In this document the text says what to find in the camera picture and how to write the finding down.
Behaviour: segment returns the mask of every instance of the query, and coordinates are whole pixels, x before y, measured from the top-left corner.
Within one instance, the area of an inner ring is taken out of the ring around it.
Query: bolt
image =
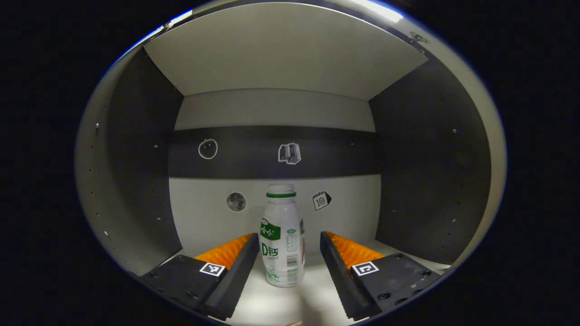
[[[383,294],[379,294],[379,296],[377,297],[379,300],[386,300],[389,299],[391,297],[390,293],[383,293]]]
[[[187,296],[188,296],[188,297],[190,297],[191,299],[195,299],[195,300],[197,300],[197,299],[199,299],[199,298],[200,298],[200,296],[198,296],[197,294],[195,294],[195,293],[193,293],[193,292],[191,292],[191,291],[187,291],[187,292],[186,292],[186,294],[187,294]]]

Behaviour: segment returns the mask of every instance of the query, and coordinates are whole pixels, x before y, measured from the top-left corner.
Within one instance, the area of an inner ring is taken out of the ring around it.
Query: barcode
[[[296,267],[298,265],[298,255],[288,255],[286,264],[288,267]]]

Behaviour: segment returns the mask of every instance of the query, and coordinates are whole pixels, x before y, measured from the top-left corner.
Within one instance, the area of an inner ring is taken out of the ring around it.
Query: plastic bottle
[[[304,222],[291,184],[271,184],[260,224],[260,252],[266,280],[276,287],[296,286],[304,279]]]

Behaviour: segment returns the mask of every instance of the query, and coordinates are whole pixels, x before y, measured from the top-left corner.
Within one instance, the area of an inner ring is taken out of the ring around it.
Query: white floor
[[[379,241],[364,245],[384,255],[401,252]],[[197,251],[184,248],[176,255],[193,257],[198,254]],[[449,268],[449,265],[408,256],[438,274],[443,274]],[[285,326],[298,321],[304,326],[354,324],[352,319],[346,318],[320,252],[306,255],[304,281],[296,287],[274,287],[266,281],[265,275],[262,259],[258,255],[235,312],[226,323],[233,326]]]

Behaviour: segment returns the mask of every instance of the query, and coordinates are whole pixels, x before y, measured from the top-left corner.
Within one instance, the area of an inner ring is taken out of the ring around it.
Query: calendar sticker
[[[325,208],[331,201],[332,197],[326,191],[320,191],[312,196],[315,211]]]

